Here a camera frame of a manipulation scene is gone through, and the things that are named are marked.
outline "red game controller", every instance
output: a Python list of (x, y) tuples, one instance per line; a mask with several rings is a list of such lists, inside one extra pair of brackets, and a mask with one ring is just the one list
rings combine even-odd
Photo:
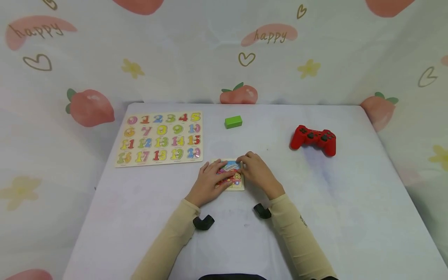
[(297, 150), (302, 146), (317, 143), (319, 148), (323, 148), (323, 152), (327, 156), (336, 155), (336, 136), (327, 129), (317, 131), (306, 128), (304, 125), (299, 125), (294, 132), (289, 145), (291, 149)]

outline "green block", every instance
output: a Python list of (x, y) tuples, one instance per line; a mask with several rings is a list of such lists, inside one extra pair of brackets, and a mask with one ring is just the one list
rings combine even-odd
[(241, 126), (243, 124), (243, 119), (241, 116), (233, 116), (231, 118), (225, 119), (225, 128), (234, 128), (237, 126)]

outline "black clip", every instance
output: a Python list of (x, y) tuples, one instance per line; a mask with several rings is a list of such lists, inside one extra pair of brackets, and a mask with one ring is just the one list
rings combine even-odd
[(269, 209), (264, 209), (263, 205), (261, 203), (254, 206), (255, 212), (257, 212), (258, 216), (262, 219), (269, 219), (271, 215), (271, 211)]
[(214, 222), (215, 220), (210, 215), (207, 215), (204, 220), (199, 217), (193, 219), (194, 227), (199, 230), (208, 230)]

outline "beige long sleeve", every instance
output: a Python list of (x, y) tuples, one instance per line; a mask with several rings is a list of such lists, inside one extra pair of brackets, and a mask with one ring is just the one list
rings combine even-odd
[(200, 209), (183, 199), (152, 243), (131, 280), (167, 279), (181, 249), (194, 233), (193, 219)]
[(321, 280), (336, 273), (296, 206), (284, 194), (271, 200), (274, 228), (283, 237), (301, 279)]

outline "person's right hand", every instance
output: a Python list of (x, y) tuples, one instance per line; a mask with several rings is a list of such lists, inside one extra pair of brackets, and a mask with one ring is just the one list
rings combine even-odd
[(249, 151), (246, 155), (237, 158), (237, 162), (243, 162), (241, 173), (245, 179), (253, 182), (261, 188), (269, 200), (273, 200), (285, 194), (283, 186), (277, 181), (269, 167), (258, 154)]

